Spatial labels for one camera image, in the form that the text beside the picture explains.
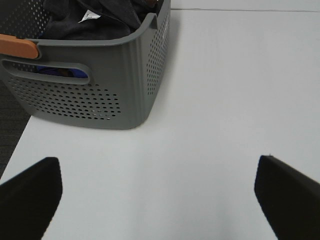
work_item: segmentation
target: white table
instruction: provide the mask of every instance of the white table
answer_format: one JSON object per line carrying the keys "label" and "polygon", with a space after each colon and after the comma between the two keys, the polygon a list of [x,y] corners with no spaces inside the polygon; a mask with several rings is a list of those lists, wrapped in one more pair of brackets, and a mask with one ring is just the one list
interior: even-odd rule
{"label": "white table", "polygon": [[177,9],[320,11],[319,0],[171,0]]}
{"label": "white table", "polygon": [[101,130],[32,117],[1,179],[60,159],[44,240],[275,240],[260,155],[320,181],[320,14],[172,11],[148,120]]}

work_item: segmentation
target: white wall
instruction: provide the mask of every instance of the white wall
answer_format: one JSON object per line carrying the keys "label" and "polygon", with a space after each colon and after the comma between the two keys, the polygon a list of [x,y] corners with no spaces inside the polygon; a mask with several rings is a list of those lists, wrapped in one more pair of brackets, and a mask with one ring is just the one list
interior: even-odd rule
{"label": "white wall", "polygon": [[172,8],[320,11],[320,0],[171,0]]}

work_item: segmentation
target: orange handle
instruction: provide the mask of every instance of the orange handle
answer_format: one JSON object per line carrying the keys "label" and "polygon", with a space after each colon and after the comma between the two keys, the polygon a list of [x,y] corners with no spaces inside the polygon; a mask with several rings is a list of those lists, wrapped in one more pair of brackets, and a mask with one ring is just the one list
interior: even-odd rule
{"label": "orange handle", "polygon": [[0,34],[0,54],[26,59],[36,59],[39,56],[34,42],[4,34]]}

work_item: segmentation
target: gray carpet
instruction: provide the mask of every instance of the gray carpet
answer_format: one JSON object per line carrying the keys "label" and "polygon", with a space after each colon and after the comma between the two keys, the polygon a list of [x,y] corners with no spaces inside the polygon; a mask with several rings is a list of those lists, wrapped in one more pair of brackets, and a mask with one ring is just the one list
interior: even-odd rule
{"label": "gray carpet", "polygon": [[0,80],[0,178],[30,116]]}

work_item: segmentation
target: perforated basket wall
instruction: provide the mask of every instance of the perforated basket wall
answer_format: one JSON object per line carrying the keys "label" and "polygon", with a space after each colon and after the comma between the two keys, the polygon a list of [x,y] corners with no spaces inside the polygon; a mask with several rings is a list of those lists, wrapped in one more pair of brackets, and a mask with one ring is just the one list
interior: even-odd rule
{"label": "perforated basket wall", "polygon": [[[0,34],[36,39],[49,21],[42,2],[20,0],[0,22]],[[0,54],[0,78],[26,111],[39,118],[92,128],[136,127],[147,119],[163,76],[169,42],[170,2],[164,0],[157,29],[149,18],[145,30],[128,36],[127,40],[119,39],[118,44],[115,41],[100,41],[95,45],[95,41],[64,40],[47,43],[37,39],[35,42],[42,53],[39,59]],[[64,83],[63,77],[57,82],[56,76],[51,80],[48,75],[46,79],[39,79],[36,66],[51,66],[57,62],[68,66],[76,61],[91,71],[86,84]]]}

